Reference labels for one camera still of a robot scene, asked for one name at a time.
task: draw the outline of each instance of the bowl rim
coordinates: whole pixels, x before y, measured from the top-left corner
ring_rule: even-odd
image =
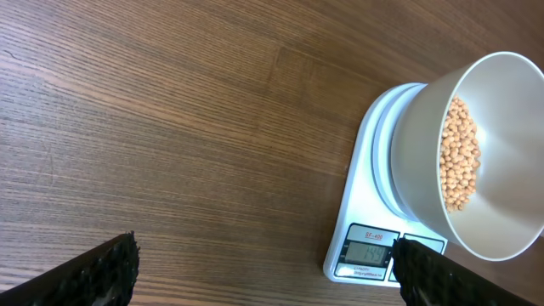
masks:
[[[445,215],[446,222],[448,223],[448,226],[450,227],[451,232],[453,233],[453,235],[457,238],[457,240],[462,244],[463,247],[465,247],[474,256],[476,256],[478,258],[482,258],[484,260],[488,260],[488,261],[508,260],[508,259],[514,258],[514,257],[518,256],[519,254],[521,254],[522,252],[524,252],[540,236],[541,232],[544,230],[544,223],[543,223],[540,231],[535,233],[535,236],[533,237],[533,239],[530,240],[530,243],[528,243],[521,250],[519,250],[518,252],[516,252],[516,253],[514,253],[514,254],[512,254],[510,256],[506,256],[504,258],[488,258],[486,256],[483,256],[483,255],[475,252],[472,248],[470,248],[470,246],[468,246],[463,241],[463,239],[461,239],[461,237],[457,234],[457,231],[456,231],[455,227],[453,226],[453,224],[451,224],[449,213],[445,208],[444,197],[442,196],[442,186],[441,186],[442,178],[440,177],[440,144],[441,144],[440,138],[441,138],[441,135],[442,135],[442,131],[444,130],[445,118],[447,116],[448,110],[450,109],[451,101],[452,101],[453,97],[455,96],[455,94],[457,93],[457,89],[459,88],[461,83],[465,80],[465,78],[468,76],[468,74],[471,73],[474,68],[476,68],[476,66],[478,66],[482,62],[484,62],[484,61],[486,61],[486,60],[488,60],[488,59],[490,59],[492,57],[503,56],[503,55],[513,56],[513,57],[516,57],[516,58],[522,60],[525,64],[527,64],[530,68],[532,68],[537,73],[537,75],[541,78],[542,83],[544,83],[544,74],[542,73],[540,68],[538,68],[538,66],[535,63],[533,63],[530,59],[527,59],[526,57],[524,57],[521,54],[517,54],[517,53],[514,53],[514,52],[510,52],[510,51],[499,51],[499,52],[494,52],[492,54],[487,54],[486,56],[476,60],[475,62],[473,62],[465,70],[465,72],[463,72],[463,74],[461,75],[459,80],[457,80],[456,86],[453,88],[453,90],[450,93],[450,97],[449,97],[448,102],[446,104],[446,107],[444,109],[444,113],[442,114],[442,122],[440,123],[440,129],[439,129],[438,138],[437,138],[437,140],[438,140],[437,144],[438,145],[437,145],[437,148],[436,148],[436,166],[437,166],[436,167],[436,177],[437,177],[436,188],[438,189],[439,194],[440,194],[440,204],[442,206],[442,212]]]

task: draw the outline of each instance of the black object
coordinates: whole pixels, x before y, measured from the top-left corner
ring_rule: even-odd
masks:
[[[128,305],[138,276],[134,232],[118,237],[0,294],[0,305]]]
[[[393,273],[408,306],[534,305],[417,241],[393,244]]]

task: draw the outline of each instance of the plastic container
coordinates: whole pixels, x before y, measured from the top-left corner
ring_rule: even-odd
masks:
[[[439,176],[440,135],[455,94],[478,125],[476,193],[448,213]],[[524,56],[489,54],[429,83],[394,130],[399,196],[431,230],[486,260],[513,258],[544,229],[544,76]]]

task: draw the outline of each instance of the wooden table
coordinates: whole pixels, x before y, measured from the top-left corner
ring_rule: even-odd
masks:
[[[0,291],[127,230],[133,305],[398,305],[331,283],[362,116],[496,50],[544,66],[542,1],[0,0]],[[544,303],[544,241],[447,256]]]

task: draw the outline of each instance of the digital kitchen scale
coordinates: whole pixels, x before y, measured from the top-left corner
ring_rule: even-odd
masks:
[[[325,275],[335,282],[400,287],[392,272],[395,239],[405,237],[444,254],[447,240],[402,204],[390,168],[391,140],[402,110],[426,86],[389,89],[366,112],[355,141]]]

